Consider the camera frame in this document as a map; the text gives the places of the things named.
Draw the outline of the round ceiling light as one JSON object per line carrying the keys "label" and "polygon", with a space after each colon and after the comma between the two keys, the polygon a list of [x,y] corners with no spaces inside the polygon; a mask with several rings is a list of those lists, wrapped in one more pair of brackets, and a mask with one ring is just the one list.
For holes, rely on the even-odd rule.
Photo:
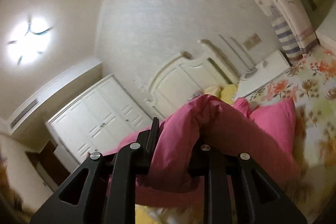
{"label": "round ceiling light", "polygon": [[21,20],[6,43],[9,60],[16,66],[34,63],[48,50],[53,29],[42,16],[30,14],[27,19]]}

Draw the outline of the pink padded jacket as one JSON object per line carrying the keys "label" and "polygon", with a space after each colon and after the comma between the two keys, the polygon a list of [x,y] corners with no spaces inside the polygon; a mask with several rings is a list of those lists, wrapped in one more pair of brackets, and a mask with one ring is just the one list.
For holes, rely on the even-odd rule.
{"label": "pink padded jacket", "polygon": [[187,102],[161,121],[150,171],[135,183],[137,204],[189,207],[203,201],[203,180],[192,178],[188,166],[199,138],[224,154],[248,153],[275,182],[299,174],[292,155],[296,111],[291,98],[251,110],[239,98],[228,105],[211,95]]}

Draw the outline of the cream wooden headboard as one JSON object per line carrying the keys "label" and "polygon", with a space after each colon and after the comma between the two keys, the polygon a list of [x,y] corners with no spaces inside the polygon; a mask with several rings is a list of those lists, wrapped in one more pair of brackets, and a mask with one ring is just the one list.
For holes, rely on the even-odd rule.
{"label": "cream wooden headboard", "polygon": [[193,58],[180,52],[168,61],[148,86],[150,98],[145,100],[150,113],[160,119],[184,105],[191,96],[211,86],[238,84],[239,77],[223,59],[223,54],[206,39],[199,40],[203,53]]}

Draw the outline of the ceiling air vent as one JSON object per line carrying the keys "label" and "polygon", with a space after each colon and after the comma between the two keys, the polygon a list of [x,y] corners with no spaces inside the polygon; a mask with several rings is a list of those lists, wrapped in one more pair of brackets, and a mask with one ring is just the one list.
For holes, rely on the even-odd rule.
{"label": "ceiling air vent", "polygon": [[15,126],[37,105],[38,99],[35,98],[13,119],[10,124],[11,129],[15,128]]}

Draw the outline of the white bedside table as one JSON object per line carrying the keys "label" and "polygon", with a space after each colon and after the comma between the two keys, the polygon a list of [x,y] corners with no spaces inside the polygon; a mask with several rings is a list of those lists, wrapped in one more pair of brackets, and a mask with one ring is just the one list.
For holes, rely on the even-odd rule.
{"label": "white bedside table", "polygon": [[290,68],[281,51],[274,51],[269,57],[256,65],[251,76],[243,77],[238,84],[235,98],[246,97],[266,85]]}

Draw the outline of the beige wall socket plate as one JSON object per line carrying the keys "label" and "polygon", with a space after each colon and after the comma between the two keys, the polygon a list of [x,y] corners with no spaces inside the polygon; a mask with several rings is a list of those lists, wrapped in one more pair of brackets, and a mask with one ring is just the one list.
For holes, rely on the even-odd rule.
{"label": "beige wall socket plate", "polygon": [[261,39],[257,34],[253,34],[250,36],[244,43],[243,46],[246,48],[246,50],[250,51],[252,48],[257,46],[261,42]]}

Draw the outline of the yellow pillow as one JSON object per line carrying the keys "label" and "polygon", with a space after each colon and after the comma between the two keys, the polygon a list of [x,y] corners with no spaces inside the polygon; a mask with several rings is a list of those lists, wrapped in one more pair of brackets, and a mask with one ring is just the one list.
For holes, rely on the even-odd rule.
{"label": "yellow pillow", "polygon": [[221,86],[211,86],[206,88],[203,93],[215,96],[221,99],[223,102],[233,105],[234,104],[234,97],[238,90],[238,87],[234,84],[225,85],[224,87]]}

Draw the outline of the white wardrobe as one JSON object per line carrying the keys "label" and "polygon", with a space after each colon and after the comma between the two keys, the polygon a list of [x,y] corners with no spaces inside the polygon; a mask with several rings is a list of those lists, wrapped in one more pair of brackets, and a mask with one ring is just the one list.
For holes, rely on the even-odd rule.
{"label": "white wardrobe", "polygon": [[108,75],[47,122],[55,140],[79,163],[93,152],[117,148],[129,134],[151,125],[150,116]]}

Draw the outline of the floral bed quilt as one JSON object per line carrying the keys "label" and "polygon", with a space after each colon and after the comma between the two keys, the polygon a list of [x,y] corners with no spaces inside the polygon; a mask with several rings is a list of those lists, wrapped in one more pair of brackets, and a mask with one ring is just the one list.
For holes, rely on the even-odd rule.
{"label": "floral bed quilt", "polygon": [[294,158],[301,175],[286,193],[308,223],[322,213],[335,193],[335,56],[316,46],[247,100],[260,106],[292,98],[304,122],[294,138]]}

